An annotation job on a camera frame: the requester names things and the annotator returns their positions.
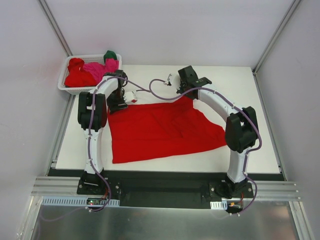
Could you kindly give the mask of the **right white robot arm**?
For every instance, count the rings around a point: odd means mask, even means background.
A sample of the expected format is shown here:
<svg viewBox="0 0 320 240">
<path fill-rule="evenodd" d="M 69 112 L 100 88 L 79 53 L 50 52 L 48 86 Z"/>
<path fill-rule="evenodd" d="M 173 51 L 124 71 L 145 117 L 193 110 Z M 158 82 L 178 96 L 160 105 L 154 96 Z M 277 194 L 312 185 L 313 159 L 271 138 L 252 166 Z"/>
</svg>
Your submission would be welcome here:
<svg viewBox="0 0 320 240">
<path fill-rule="evenodd" d="M 237 197 L 248 183 L 247 165 L 251 150 L 260 139 L 257 115 L 251 106 L 239 108 L 219 91 L 206 77 L 199 78 L 192 66 L 178 70 L 180 85 L 178 94 L 197 99 L 218 113 L 225 121 L 225 142 L 230 149 L 226 178 L 214 192 L 223 198 Z"/>
</svg>

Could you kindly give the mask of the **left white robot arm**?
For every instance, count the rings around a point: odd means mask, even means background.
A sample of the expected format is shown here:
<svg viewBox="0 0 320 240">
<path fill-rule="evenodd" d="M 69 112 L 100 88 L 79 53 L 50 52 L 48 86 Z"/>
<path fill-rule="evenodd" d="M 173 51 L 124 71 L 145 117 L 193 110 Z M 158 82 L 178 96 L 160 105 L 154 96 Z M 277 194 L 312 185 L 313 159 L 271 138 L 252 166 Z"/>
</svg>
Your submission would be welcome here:
<svg viewBox="0 0 320 240">
<path fill-rule="evenodd" d="M 78 95 L 77 121 L 83 130 L 86 143 L 86 164 L 79 184 L 99 195 L 106 189 L 102 179 L 104 170 L 101 156 L 102 133 L 107 124 L 108 114 L 126 109 L 125 81 L 123 70 L 107 72 L 98 85 L 89 92 Z"/>
</svg>

